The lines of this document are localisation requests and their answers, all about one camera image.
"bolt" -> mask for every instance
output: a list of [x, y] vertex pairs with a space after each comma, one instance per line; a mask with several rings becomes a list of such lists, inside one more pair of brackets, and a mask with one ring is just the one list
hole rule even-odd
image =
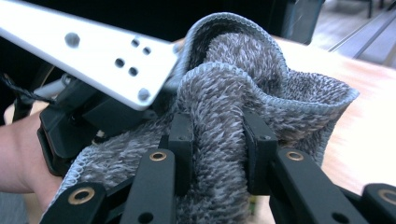
[[179, 53], [182, 49], [183, 49], [183, 44], [181, 44], [181, 43], [176, 43], [173, 46], [173, 52], [174, 53]]
[[179, 136], [177, 139], [180, 140], [180, 141], [186, 141], [187, 137], [186, 136]]
[[141, 101], [146, 101], [149, 98], [149, 90], [142, 88], [137, 94], [137, 98]]
[[261, 140], [270, 140], [270, 139], [271, 139], [271, 136], [268, 136], [268, 135], [260, 135], [259, 138], [260, 138]]
[[79, 36], [76, 33], [69, 33], [64, 37], [64, 41], [70, 48], [78, 47], [79, 40]]

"white metal bracket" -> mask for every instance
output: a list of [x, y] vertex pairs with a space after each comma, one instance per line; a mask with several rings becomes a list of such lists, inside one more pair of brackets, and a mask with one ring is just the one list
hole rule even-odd
[[177, 62], [170, 42], [22, 1], [0, 0], [0, 36], [136, 110]]

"knit cloth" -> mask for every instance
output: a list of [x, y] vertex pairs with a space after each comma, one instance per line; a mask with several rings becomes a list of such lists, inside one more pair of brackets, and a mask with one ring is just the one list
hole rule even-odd
[[244, 223], [243, 108], [269, 125], [280, 147], [304, 151], [321, 165], [336, 121], [359, 95], [334, 78], [289, 69], [270, 35], [232, 13], [209, 15], [191, 27], [163, 90], [171, 93], [165, 113], [83, 149], [57, 196], [80, 182], [110, 189], [135, 175], [142, 154], [158, 147], [173, 115], [183, 112], [191, 117], [193, 179], [187, 194], [177, 197], [177, 223]]

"wooden table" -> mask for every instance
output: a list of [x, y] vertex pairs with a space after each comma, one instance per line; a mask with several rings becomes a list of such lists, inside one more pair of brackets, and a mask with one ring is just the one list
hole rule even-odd
[[[396, 186], [396, 70], [277, 42], [290, 68], [337, 78], [361, 93], [339, 119], [327, 146], [322, 168], [328, 177], [358, 194], [368, 183]], [[267, 210], [261, 206], [260, 223], [272, 222], [265, 217]]]

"human hand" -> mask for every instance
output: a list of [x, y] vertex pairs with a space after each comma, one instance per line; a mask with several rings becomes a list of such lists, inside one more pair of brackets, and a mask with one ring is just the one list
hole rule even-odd
[[0, 127], [0, 190], [31, 193], [46, 211], [62, 183], [49, 172], [37, 138], [38, 113]]

